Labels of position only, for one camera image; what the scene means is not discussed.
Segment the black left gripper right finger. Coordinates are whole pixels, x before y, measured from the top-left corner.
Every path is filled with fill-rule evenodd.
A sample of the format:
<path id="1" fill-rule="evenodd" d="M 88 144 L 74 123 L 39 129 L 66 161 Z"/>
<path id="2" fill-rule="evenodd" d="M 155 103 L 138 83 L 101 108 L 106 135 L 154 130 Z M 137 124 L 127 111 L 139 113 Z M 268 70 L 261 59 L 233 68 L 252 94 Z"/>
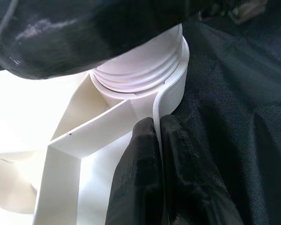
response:
<path id="1" fill-rule="evenodd" d="M 222 177 L 192 132 L 173 115 L 160 120 L 170 225 L 244 225 Z"/>

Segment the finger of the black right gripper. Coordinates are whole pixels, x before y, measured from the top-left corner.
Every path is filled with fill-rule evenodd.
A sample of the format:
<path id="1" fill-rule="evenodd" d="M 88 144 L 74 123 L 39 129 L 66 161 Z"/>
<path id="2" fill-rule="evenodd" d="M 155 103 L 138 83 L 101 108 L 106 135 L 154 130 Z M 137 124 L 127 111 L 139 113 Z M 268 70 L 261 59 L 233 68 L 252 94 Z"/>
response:
<path id="1" fill-rule="evenodd" d="M 0 66 L 25 79 L 86 71 L 181 24 L 201 0 L 12 0 Z"/>

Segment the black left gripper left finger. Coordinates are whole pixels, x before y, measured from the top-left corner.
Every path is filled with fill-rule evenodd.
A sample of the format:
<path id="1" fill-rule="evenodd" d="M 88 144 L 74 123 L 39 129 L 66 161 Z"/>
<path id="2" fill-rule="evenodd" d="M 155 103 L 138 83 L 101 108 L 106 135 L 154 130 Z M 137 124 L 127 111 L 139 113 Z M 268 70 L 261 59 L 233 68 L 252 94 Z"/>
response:
<path id="1" fill-rule="evenodd" d="M 151 117 L 133 127 L 131 140 L 115 169 L 105 225 L 161 225 L 163 172 Z"/>

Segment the white plastic table top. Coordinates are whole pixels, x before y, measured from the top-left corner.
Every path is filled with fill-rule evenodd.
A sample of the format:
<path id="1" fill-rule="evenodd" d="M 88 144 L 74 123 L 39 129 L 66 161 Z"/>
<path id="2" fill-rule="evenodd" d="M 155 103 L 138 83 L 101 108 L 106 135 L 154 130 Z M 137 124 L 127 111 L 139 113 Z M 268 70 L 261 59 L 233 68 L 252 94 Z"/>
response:
<path id="1" fill-rule="evenodd" d="M 72 96 L 61 135 L 43 151 L 0 154 L 0 225 L 104 225 L 115 168 L 134 125 L 180 104 L 189 48 L 185 40 L 168 79 L 148 93 L 120 94 L 85 76 Z"/>

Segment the white plastic table leg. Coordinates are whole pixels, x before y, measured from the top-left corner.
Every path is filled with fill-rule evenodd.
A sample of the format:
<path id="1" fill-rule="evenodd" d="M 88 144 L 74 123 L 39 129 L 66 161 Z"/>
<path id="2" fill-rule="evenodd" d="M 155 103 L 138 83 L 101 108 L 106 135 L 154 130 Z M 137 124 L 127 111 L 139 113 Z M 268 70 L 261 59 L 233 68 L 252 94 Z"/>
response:
<path id="1" fill-rule="evenodd" d="M 119 93 L 147 91 L 177 68 L 182 55 L 182 25 L 177 25 L 92 70 L 106 88 Z"/>

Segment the black table cloth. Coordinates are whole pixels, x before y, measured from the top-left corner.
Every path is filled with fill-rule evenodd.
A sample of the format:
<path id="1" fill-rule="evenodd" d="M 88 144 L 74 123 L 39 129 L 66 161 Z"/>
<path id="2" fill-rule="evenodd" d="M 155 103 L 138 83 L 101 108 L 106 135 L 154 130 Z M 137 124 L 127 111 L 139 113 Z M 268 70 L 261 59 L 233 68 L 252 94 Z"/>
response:
<path id="1" fill-rule="evenodd" d="M 245 225 L 281 225 L 281 0 L 240 25 L 183 23 L 190 48 L 174 112 L 212 155 Z"/>

